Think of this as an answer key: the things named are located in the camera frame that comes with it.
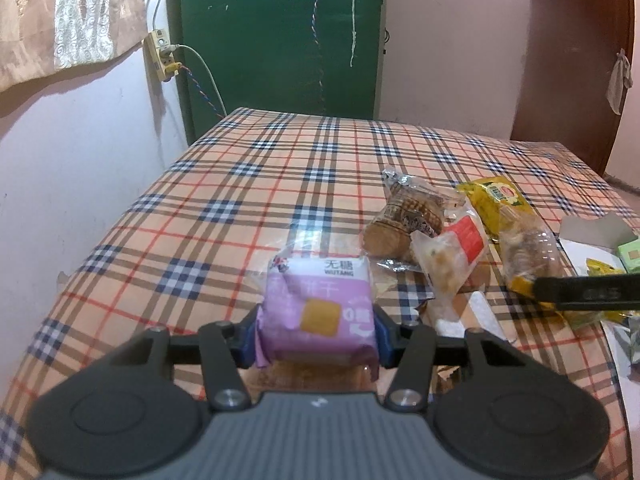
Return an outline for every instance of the green box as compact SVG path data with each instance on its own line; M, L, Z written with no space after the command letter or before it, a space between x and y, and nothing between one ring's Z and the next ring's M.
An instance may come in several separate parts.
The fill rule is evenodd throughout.
M640 272L640 238L618 247L618 256L626 272Z

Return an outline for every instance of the silver patterned curtain panel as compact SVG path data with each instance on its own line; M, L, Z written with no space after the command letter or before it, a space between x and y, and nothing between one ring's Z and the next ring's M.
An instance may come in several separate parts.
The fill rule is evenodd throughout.
M145 34L144 0L0 0L0 92L113 59Z

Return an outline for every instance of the extension socket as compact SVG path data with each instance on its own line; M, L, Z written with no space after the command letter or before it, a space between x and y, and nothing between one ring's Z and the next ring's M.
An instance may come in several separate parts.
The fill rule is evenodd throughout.
M151 61L154 64L156 76L160 82L168 82L178 73L178 62L174 59L174 54L160 54L160 49L171 44L169 32L165 28L157 28L146 35L143 40L145 49L148 51Z

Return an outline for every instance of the red label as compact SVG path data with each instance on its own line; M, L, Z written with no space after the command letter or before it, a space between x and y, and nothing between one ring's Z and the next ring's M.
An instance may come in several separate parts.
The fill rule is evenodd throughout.
M445 227L442 231L451 231L456 234L462 250L465 251L466 260L469 265L478 257L478 254L480 254L484 248L480 231L478 231L471 216L465 216L455 224Z

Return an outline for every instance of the plaid tablecloth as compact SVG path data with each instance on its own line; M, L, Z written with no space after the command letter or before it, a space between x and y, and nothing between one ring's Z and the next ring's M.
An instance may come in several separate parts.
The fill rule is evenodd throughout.
M241 108L136 200L71 277L2 405L0 478L38 474L23 425L37 395L148 324L188 333L241 319L260 299L251 271L287 242L320 253L357 245L385 203L385 166L438 186L505 174L556 233L565 215L609 211L640 228L622 199L560 144ZM577 336L561 317L508 292L494 247L481 265L490 269L487 299L516 346L606 407L611 435L597 475L629 478L622 398L600 327ZM403 316L424 294L424 280L401 274L380 304ZM177 370L176 380L203 394L196 368Z

